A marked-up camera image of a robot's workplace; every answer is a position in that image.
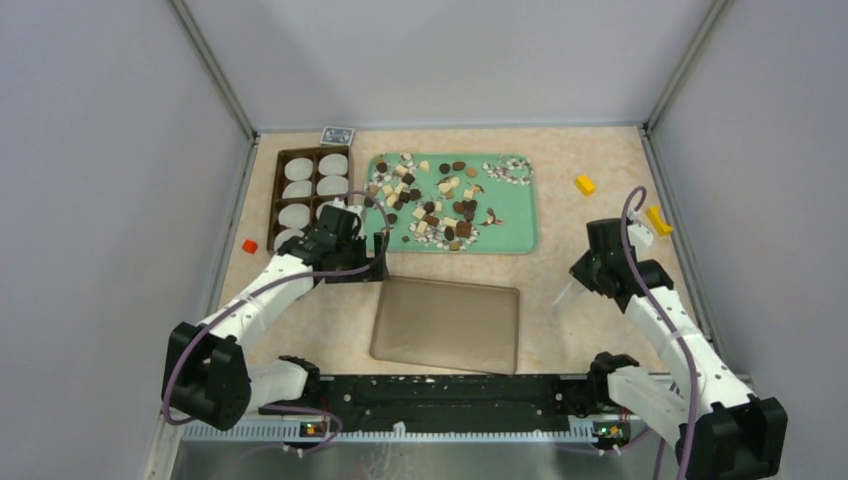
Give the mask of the brown box lid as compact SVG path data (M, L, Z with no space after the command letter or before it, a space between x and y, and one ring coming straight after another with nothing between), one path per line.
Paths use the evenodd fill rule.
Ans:
M370 355L512 375L518 369L520 306L516 288L395 276L382 286Z

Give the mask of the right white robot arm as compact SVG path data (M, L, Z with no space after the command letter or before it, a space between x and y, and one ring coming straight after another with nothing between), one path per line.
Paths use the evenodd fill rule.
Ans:
M673 379L664 387L627 354L596 355L586 397L600 412L624 407L675 450L681 479L765 479L779 471L788 426L775 398L759 397L718 356L655 260L639 261L628 218L586 225L587 251L570 269L613 300Z

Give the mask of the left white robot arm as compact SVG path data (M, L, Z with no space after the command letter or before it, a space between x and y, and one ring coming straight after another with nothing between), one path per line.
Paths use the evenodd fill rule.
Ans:
M319 404L312 364L281 357L250 367L246 356L270 325L320 282L382 282L390 228L367 240L359 205L341 200L325 207L309 231L286 240L260 274L217 312L170 333L161 412L171 424L200 421L231 429L247 412L284 401L297 413Z

